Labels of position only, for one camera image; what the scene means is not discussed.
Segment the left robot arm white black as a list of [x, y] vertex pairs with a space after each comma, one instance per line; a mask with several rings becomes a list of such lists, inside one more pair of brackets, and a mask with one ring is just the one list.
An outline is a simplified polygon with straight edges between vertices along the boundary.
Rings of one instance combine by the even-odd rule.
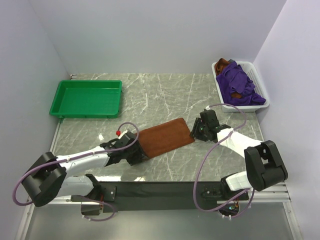
[[118, 138], [70, 155], [46, 152], [31, 166], [21, 181], [33, 204], [42, 207], [56, 197], [83, 196], [89, 201], [111, 201], [114, 190], [106, 190], [92, 175], [79, 173], [108, 167], [126, 160], [133, 166], [148, 157], [136, 134], [126, 131]]

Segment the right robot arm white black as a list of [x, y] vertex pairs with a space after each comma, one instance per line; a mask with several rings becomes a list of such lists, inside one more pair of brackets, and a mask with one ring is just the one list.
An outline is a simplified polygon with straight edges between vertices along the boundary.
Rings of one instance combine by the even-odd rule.
[[260, 192], [288, 179], [288, 171], [273, 141], [259, 141], [235, 131], [229, 125], [221, 125], [212, 109], [200, 113], [190, 136], [200, 141], [218, 143], [244, 158], [245, 171], [221, 179], [220, 194], [226, 200], [231, 200], [239, 190]]

